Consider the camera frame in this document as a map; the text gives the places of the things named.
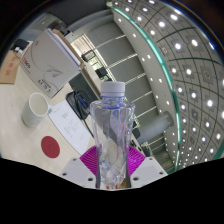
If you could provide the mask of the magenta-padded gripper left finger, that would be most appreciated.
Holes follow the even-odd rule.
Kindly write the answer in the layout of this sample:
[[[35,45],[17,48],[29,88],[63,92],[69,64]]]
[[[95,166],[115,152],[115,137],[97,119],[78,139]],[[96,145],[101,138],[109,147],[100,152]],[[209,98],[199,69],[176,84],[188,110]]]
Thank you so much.
[[[91,147],[79,158],[71,158],[61,171],[60,177],[84,188],[98,188],[99,172],[96,147]]]

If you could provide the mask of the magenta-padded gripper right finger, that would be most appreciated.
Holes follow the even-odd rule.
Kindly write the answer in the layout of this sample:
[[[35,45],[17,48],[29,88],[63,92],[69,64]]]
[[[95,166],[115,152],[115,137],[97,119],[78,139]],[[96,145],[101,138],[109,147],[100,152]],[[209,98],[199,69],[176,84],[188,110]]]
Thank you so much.
[[[126,168],[126,186],[140,188],[167,176],[154,157],[145,157],[134,147],[129,147]]]

